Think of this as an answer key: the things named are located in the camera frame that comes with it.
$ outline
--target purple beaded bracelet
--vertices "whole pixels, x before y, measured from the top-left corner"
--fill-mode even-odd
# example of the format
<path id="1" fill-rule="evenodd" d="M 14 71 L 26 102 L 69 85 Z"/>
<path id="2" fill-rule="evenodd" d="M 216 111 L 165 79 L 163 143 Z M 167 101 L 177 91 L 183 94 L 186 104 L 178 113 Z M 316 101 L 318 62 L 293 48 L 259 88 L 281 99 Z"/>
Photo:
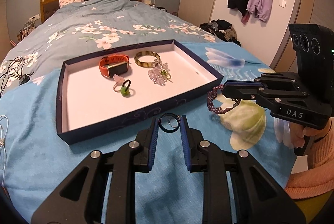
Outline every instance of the purple beaded bracelet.
<path id="1" fill-rule="evenodd" d="M 241 102 L 240 99 L 231 99 L 232 101 L 235 102 L 232 107 L 226 108 L 224 110 L 221 107 L 215 107 L 213 105 L 213 101 L 217 97 L 217 90 L 220 90 L 221 92 L 223 92 L 223 88 L 224 88 L 224 85 L 220 84 L 220 85 L 214 87 L 212 89 L 212 91 L 208 92 L 208 96 L 207 96 L 207 105 L 208 105 L 209 111 L 213 112 L 213 113 L 215 113 L 217 115 L 219 115 L 219 114 L 226 114 L 227 112 L 229 112 L 232 109 L 234 109 L 235 107 L 237 107 L 240 104 L 240 102 Z"/>

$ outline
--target black ring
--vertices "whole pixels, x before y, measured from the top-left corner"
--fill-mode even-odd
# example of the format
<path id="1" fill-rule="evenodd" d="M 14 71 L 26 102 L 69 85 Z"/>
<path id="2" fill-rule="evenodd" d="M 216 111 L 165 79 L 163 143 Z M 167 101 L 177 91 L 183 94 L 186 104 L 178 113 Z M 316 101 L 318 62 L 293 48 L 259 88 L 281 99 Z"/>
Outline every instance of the black ring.
<path id="1" fill-rule="evenodd" d="M 175 120 L 177 121 L 177 127 L 174 128 L 173 130 L 168 130 L 166 129 L 165 127 L 162 126 L 161 124 L 161 120 L 163 117 L 173 117 L 175 118 Z M 179 116 L 177 116 L 176 114 L 173 114 L 173 113 L 166 113 L 166 114 L 163 114 L 160 118 L 159 118 L 159 127 L 160 129 L 162 129 L 165 133 L 174 133 L 176 132 L 179 128 L 180 128 L 180 118 Z"/>
<path id="2" fill-rule="evenodd" d="M 131 85 L 131 81 L 130 81 L 130 80 L 126 80 L 126 81 L 123 83 L 122 86 L 125 88 L 125 92 L 129 90 L 130 85 Z"/>

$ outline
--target camera lens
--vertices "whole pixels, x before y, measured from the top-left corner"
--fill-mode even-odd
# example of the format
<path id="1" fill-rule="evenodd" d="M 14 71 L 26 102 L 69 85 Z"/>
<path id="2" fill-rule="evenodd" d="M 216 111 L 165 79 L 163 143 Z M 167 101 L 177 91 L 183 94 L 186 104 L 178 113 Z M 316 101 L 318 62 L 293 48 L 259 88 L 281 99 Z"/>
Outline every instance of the camera lens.
<path id="1" fill-rule="evenodd" d="M 298 37 L 295 34 L 292 36 L 292 42 L 296 47 L 299 45 Z"/>
<path id="2" fill-rule="evenodd" d="M 309 41 L 307 40 L 305 35 L 300 35 L 300 44 L 302 45 L 302 48 L 304 51 L 308 52 L 310 49 Z"/>
<path id="3" fill-rule="evenodd" d="M 319 45 L 319 42 L 316 38 L 312 39 L 311 46 L 312 46 L 312 49 L 313 49 L 314 53 L 316 55 L 318 55 L 320 53 L 320 45 Z"/>

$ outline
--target floral pillowcase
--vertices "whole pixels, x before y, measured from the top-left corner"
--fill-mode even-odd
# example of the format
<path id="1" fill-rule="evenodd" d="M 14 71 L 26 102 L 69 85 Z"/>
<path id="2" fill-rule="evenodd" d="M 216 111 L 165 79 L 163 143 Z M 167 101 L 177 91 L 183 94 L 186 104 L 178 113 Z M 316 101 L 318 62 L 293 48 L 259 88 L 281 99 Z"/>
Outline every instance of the floral pillowcase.
<path id="1" fill-rule="evenodd" d="M 59 8 L 62 8 L 63 6 L 72 3 L 72 2 L 83 2 L 85 0 L 59 0 Z"/>

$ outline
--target blue bedspread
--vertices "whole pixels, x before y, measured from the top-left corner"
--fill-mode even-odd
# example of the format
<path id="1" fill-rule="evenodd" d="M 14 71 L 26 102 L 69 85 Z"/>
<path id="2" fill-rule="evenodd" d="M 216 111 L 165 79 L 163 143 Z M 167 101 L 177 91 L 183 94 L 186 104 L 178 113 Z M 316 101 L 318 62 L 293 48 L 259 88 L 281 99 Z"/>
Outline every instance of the blue bedspread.
<path id="1" fill-rule="evenodd" d="M 104 14 L 98 11 L 101 4 L 104 4 Z M 88 21 L 82 22 L 83 18 L 88 18 Z M 59 33 L 53 36 L 54 39 L 49 38 L 55 30 Z M 97 31 L 106 35 L 93 33 Z M 94 39 L 81 39 L 83 36 L 94 36 Z M 237 45 L 221 42 L 179 18 L 127 0 L 94 0 L 85 5 L 68 5 L 8 54 L 7 60 L 19 54 L 26 56 L 27 53 L 38 52 L 37 58 L 27 59 L 29 64 L 24 67 L 25 73 L 35 71 L 33 81 L 9 90 L 0 99 L 0 115 L 6 115 L 9 119 L 5 186 L 14 206 L 27 221 L 30 221 L 43 200 L 92 150 L 98 149 L 103 153 L 117 150 L 133 140 L 139 130 L 148 128 L 151 121 L 149 119 L 68 146 L 56 135 L 55 125 L 56 90 L 62 61 L 98 51 L 99 44 L 103 48 L 109 44 L 115 47 L 171 38 L 182 42 L 220 71 L 225 76 L 223 82 L 227 79 L 253 80 L 263 72 L 270 72 L 267 66 Z M 225 108 L 232 102 L 219 96 L 215 104 Z M 221 149 L 247 149 L 282 187 L 285 186 L 296 157 L 289 142 L 287 124 L 273 119 L 268 110 L 252 101 L 242 101 L 233 111 L 217 116 L 208 111 L 204 96 L 172 112 L 186 115 L 190 127 L 199 129 L 205 139 L 216 143 Z M 174 134 L 160 131 L 152 171 L 136 175 L 137 223 L 201 223 L 202 185 L 202 174 L 190 174 L 186 170 L 179 131 Z"/>

